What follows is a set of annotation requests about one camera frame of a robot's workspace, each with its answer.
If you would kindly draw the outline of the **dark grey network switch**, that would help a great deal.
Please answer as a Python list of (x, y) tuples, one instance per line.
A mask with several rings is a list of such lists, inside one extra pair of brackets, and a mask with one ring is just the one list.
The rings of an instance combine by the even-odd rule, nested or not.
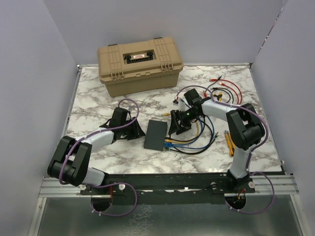
[(163, 151), (166, 132), (167, 122), (153, 119), (149, 120), (144, 149)]

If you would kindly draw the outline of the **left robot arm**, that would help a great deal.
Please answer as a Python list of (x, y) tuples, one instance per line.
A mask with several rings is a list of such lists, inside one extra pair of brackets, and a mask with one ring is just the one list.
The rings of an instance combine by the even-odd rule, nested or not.
[(129, 141), (144, 136), (137, 117), (132, 117), (127, 109), (117, 107), (112, 117), (92, 133), (77, 138), (62, 137), (47, 174), (61, 184), (91, 185), (96, 193), (103, 194), (109, 187), (108, 174), (89, 167), (91, 154), (117, 140)]

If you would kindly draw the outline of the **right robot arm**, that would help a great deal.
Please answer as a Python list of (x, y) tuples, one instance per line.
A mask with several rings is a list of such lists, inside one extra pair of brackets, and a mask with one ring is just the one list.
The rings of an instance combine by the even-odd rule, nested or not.
[(249, 165), (252, 151), (259, 147), (265, 136), (263, 120), (256, 113), (252, 104), (227, 104), (217, 101), (213, 96), (201, 98), (195, 89), (184, 94), (190, 108), (172, 110), (168, 134), (181, 134), (191, 128), (191, 121), (199, 117), (212, 116), (226, 121), (235, 144), (234, 157), (227, 171), (226, 187), (231, 192), (238, 192), (249, 180)]

